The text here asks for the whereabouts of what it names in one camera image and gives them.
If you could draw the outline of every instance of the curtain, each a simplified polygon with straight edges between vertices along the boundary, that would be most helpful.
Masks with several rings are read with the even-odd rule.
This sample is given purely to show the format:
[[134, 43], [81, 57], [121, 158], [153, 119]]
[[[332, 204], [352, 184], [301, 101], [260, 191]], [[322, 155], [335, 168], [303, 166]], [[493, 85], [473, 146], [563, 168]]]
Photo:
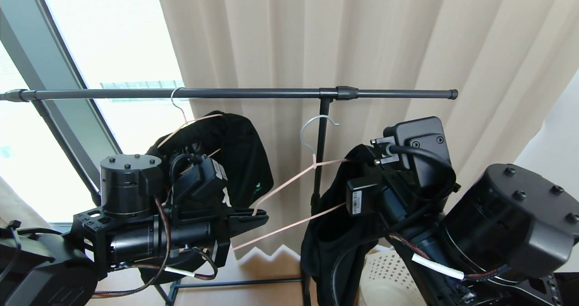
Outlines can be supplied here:
[[34, 209], [14, 192], [12, 187], [0, 177], [0, 226], [6, 226], [12, 220], [19, 220], [21, 228], [51, 228]]
[[[438, 116], [466, 191], [489, 164], [513, 162], [579, 67], [579, 0], [160, 0], [186, 87], [458, 89], [457, 100], [333, 102], [325, 160], [384, 127]], [[312, 162], [299, 129], [318, 100], [191, 100], [252, 120], [275, 185]], [[315, 146], [316, 125], [305, 139]], [[324, 167], [322, 191], [336, 166]], [[313, 172], [263, 203], [269, 223], [310, 215]], [[460, 194], [452, 195], [451, 208]], [[255, 244], [299, 252], [305, 225]], [[242, 254], [251, 247], [241, 249]]]

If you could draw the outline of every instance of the hanger hook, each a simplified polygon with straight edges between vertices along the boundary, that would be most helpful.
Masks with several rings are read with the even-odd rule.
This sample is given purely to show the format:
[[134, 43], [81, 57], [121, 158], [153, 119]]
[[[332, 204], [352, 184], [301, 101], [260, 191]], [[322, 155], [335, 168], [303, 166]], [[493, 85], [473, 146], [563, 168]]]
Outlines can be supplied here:
[[180, 106], [177, 106], [177, 105], [175, 104], [175, 101], [173, 101], [173, 94], [175, 94], [175, 92], [177, 92], [177, 90], [179, 90], [179, 89], [183, 89], [183, 87], [176, 87], [176, 88], [173, 90], [173, 92], [171, 92], [171, 103], [172, 103], [176, 108], [179, 108], [179, 110], [181, 110], [181, 113], [183, 114], [183, 120], [184, 120], [185, 122], [187, 122], [187, 116], [185, 116], [185, 111], [183, 110], [183, 108], [180, 108]]
[[299, 131], [299, 140], [302, 141], [302, 144], [305, 145], [306, 147], [310, 148], [310, 150], [312, 150], [312, 154], [316, 154], [316, 151], [314, 151], [314, 149], [312, 148], [311, 145], [309, 145], [308, 143], [304, 142], [304, 130], [306, 129], [306, 127], [313, 122], [314, 120], [318, 119], [318, 118], [327, 118], [329, 119], [329, 121], [334, 125], [334, 126], [338, 126], [339, 124], [337, 122], [334, 122], [333, 119], [331, 119], [329, 116], [327, 115], [317, 115], [316, 117], [308, 120], [303, 126], [302, 129]]

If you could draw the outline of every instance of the white plastic basket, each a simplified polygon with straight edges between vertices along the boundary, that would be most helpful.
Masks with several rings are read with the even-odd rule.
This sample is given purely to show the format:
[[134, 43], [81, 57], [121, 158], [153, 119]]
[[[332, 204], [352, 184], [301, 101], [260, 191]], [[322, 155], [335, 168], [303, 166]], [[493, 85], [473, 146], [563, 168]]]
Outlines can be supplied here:
[[426, 306], [394, 249], [369, 254], [360, 278], [358, 306]]

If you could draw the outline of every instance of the screw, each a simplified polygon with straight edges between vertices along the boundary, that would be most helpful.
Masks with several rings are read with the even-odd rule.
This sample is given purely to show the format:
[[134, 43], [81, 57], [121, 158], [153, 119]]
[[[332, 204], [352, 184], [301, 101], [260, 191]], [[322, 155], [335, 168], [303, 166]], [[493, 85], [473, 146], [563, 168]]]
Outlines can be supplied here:
[[568, 221], [569, 223], [572, 223], [572, 224], [579, 223], [579, 215], [578, 215], [577, 213], [570, 212], [570, 213], [565, 217], [565, 219], [567, 219], [567, 221]]
[[505, 175], [513, 176], [516, 173], [517, 171], [515, 170], [515, 168], [508, 167], [505, 169]]
[[513, 193], [513, 197], [519, 201], [522, 201], [527, 198], [527, 193], [523, 191], [515, 191], [515, 193]]
[[564, 191], [565, 190], [559, 185], [554, 185], [553, 187], [551, 187], [551, 192], [557, 195], [563, 193]]

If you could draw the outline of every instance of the window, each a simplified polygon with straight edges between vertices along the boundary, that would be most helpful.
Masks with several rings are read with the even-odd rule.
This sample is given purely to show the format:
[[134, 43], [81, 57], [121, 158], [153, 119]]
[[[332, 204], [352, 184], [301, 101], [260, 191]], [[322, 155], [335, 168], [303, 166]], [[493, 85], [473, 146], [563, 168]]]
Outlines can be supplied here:
[[[0, 44], [0, 92], [13, 89], [27, 89], [27, 85]], [[49, 222], [70, 222], [74, 213], [95, 206], [29, 103], [0, 101], [0, 176]]]
[[[89, 89], [183, 86], [159, 0], [46, 0]], [[145, 153], [183, 122], [169, 99], [97, 100], [124, 153]], [[192, 118], [186, 99], [177, 100]]]

